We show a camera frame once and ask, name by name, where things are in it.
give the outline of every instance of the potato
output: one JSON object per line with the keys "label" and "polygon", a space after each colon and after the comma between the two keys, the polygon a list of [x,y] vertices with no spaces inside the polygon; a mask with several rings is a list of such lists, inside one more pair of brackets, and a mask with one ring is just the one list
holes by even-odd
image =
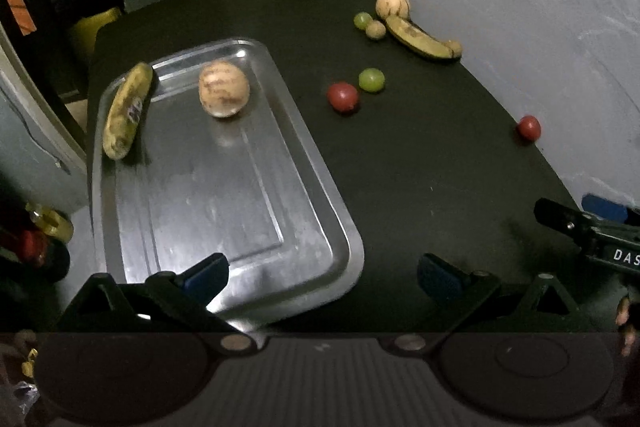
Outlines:
{"label": "potato", "polygon": [[102,149],[112,160],[123,159],[131,149],[153,76],[153,68],[140,62],[116,92],[102,133]]}
{"label": "potato", "polygon": [[249,81],[242,70],[225,60],[214,60],[200,71],[200,103],[216,118],[228,118],[249,101]]}
{"label": "potato", "polygon": [[377,0],[376,13],[382,20],[386,20],[390,15],[397,15],[402,19],[409,18],[411,5],[409,0]]}

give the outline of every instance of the green grape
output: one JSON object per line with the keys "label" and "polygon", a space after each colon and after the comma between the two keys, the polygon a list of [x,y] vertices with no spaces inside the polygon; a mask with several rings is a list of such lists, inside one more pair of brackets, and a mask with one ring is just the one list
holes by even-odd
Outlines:
{"label": "green grape", "polygon": [[367,29],[367,25],[373,20],[373,17],[367,12],[360,12],[353,18],[353,23],[359,30]]}
{"label": "green grape", "polygon": [[378,92],[385,87],[385,75],[376,68],[367,68],[358,77],[360,89],[367,92]]}

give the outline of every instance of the screw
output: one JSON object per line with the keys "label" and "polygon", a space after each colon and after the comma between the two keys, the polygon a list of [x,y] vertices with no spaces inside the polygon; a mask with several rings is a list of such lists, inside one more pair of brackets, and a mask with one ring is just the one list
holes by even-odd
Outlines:
{"label": "screw", "polygon": [[403,351],[420,351],[427,345],[427,342],[420,335],[407,333],[406,335],[400,335],[396,338],[394,344]]}
{"label": "screw", "polygon": [[227,335],[220,341],[227,351],[244,351],[251,347],[251,339],[244,335]]}

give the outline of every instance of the yellow bottle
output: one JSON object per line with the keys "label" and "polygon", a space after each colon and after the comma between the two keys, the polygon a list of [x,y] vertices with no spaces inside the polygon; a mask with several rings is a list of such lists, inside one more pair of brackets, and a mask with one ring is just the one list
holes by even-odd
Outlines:
{"label": "yellow bottle", "polygon": [[27,203],[25,209],[29,213],[31,221],[45,234],[63,243],[71,241],[71,237],[74,235],[74,226],[53,208],[39,203]]}

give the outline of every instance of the sticker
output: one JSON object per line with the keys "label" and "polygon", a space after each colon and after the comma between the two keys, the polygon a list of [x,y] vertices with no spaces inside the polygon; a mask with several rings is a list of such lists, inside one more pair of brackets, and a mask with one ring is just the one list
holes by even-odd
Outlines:
{"label": "sticker", "polygon": [[608,261],[616,264],[622,264],[627,267],[635,267],[637,270],[640,266],[640,253],[626,248],[618,248],[616,245],[605,245],[603,249],[604,257]]}
{"label": "sticker", "polygon": [[140,116],[142,115],[142,99],[139,97],[135,97],[133,102],[127,109],[127,118],[131,121],[131,123],[138,124],[140,122]]}

